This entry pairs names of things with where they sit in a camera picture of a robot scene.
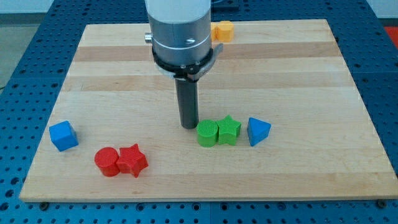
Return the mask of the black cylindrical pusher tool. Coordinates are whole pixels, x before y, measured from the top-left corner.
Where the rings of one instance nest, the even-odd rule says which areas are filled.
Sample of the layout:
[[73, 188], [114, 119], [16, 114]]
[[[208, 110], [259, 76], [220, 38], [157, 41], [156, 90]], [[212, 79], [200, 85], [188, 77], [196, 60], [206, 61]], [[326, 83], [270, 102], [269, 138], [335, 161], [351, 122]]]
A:
[[185, 129], [196, 128], [198, 124], [197, 84], [175, 80], [180, 124]]

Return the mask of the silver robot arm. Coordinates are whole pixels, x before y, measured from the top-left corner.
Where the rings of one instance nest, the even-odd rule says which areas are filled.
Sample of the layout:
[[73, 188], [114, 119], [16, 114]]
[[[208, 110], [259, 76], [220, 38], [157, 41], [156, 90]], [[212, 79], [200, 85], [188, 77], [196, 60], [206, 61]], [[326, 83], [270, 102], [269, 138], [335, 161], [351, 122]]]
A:
[[210, 0], [145, 0], [157, 69], [175, 80], [181, 126], [198, 124], [197, 81], [211, 70], [223, 44], [211, 46]]

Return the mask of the yellow block behind arm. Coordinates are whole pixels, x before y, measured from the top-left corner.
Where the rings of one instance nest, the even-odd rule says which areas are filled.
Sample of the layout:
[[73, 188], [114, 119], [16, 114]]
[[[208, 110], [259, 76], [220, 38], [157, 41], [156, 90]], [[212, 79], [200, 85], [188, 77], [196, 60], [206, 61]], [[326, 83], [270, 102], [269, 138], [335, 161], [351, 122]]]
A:
[[211, 36], [212, 41], [216, 40], [216, 31], [217, 31], [217, 25], [216, 25], [216, 23], [212, 22], [211, 30], [210, 30], [210, 36]]

